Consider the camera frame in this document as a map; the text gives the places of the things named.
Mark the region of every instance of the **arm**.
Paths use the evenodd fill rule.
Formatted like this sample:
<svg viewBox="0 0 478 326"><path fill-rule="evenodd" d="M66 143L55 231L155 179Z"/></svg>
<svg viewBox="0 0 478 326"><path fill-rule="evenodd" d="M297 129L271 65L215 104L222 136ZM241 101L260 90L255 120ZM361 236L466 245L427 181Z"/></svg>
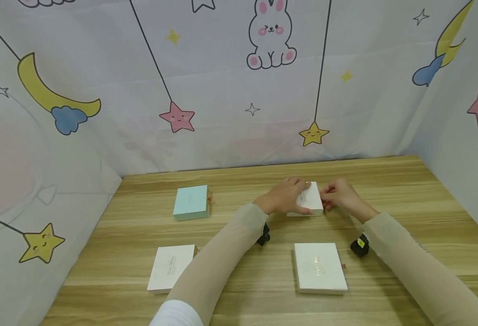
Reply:
<svg viewBox="0 0 478 326"><path fill-rule="evenodd" d="M344 182L337 181L323 189L325 205L347 205L344 207L363 223L372 249L393 270L431 322L435 326L478 325L478 298L474 293L423 250L396 220L387 213L376 212Z"/></svg>
<svg viewBox="0 0 478 326"><path fill-rule="evenodd" d="M208 325L226 281L241 257L263 235L267 215L249 203L202 248L183 271L167 301L188 303Z"/></svg>
<svg viewBox="0 0 478 326"><path fill-rule="evenodd" d="M243 254L263 235L268 215L311 213L295 203L301 191L309 186L310 183L299 178L286 178L253 203L240 207L185 268L151 326L208 326L230 274Z"/></svg>

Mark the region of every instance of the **rectangular box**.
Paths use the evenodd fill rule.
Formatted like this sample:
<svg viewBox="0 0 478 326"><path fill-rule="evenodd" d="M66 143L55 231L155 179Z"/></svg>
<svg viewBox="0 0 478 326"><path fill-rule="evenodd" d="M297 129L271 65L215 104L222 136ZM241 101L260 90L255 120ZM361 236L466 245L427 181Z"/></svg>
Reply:
<svg viewBox="0 0 478 326"><path fill-rule="evenodd" d="M315 181L311 182L310 188L304 189L297 198L297 205L311 209L313 214L305 216L321 216L324 211L320 198L319 188ZM297 213L287 213L287 216L304 216Z"/></svg>
<svg viewBox="0 0 478 326"><path fill-rule="evenodd" d="M179 188L175 197L174 218L177 221L208 217L210 209L208 186Z"/></svg>
<svg viewBox="0 0 478 326"><path fill-rule="evenodd" d="M198 249L195 244L159 247L147 290L157 294L170 292L181 273L197 253Z"/></svg>
<svg viewBox="0 0 478 326"><path fill-rule="evenodd" d="M348 284L334 243L294 244L300 293L344 294Z"/></svg>

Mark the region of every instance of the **yellow star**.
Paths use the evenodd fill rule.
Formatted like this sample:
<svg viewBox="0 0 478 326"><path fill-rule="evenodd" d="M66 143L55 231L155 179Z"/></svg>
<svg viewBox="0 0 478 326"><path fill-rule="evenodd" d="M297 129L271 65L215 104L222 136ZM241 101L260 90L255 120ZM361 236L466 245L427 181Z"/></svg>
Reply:
<svg viewBox="0 0 478 326"><path fill-rule="evenodd" d="M20 258L20 263L40 258L48 264L53 257L54 248L62 244L65 239L54 235L53 224L49 223L40 233L24 233L24 239L29 248Z"/></svg>
<svg viewBox="0 0 478 326"><path fill-rule="evenodd" d="M303 130L299 134L304 137L303 146L311 144L312 142L322 144L322 136L329 133L329 130L319 129L317 123L311 124L310 129Z"/></svg>
<svg viewBox="0 0 478 326"><path fill-rule="evenodd" d="M177 40L181 37L181 35L176 34L172 28L170 28L170 34L165 38L166 40L172 41L173 44L177 47Z"/></svg>
<svg viewBox="0 0 478 326"><path fill-rule="evenodd" d="M346 73L344 75L340 76L340 78L342 78L342 80L344 80L344 82L347 82L349 79L353 78L353 75L351 73L349 73L349 71L346 71Z"/></svg>

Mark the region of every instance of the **pink bunny ear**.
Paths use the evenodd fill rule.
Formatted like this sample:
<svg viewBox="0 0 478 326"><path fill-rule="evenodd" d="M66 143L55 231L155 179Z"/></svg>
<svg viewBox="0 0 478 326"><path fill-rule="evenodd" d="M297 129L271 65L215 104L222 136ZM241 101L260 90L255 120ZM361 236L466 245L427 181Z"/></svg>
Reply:
<svg viewBox="0 0 478 326"><path fill-rule="evenodd" d="M276 0L275 9L277 11L286 10L287 0Z"/></svg>
<svg viewBox="0 0 478 326"><path fill-rule="evenodd" d="M265 14L268 9L268 0L256 0L255 1L255 14Z"/></svg>

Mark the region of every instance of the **wooden table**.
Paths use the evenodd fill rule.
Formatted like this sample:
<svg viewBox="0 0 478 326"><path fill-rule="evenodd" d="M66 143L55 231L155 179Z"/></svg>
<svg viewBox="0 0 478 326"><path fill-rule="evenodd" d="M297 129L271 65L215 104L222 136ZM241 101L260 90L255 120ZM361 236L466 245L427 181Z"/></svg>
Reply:
<svg viewBox="0 0 478 326"><path fill-rule="evenodd" d="M157 247L205 246L239 206L291 175L319 186L348 179L478 295L478 226L418 158L229 168L127 176L42 325L147 326L166 298L146 291ZM203 184L213 192L211 217L175 222L177 189ZM374 253L363 259L351 253L349 244L360 231L340 210L280 217L269 225L271 241L239 262L211 325L430 325ZM291 250L305 242L337 244L348 294L297 293Z"/></svg>

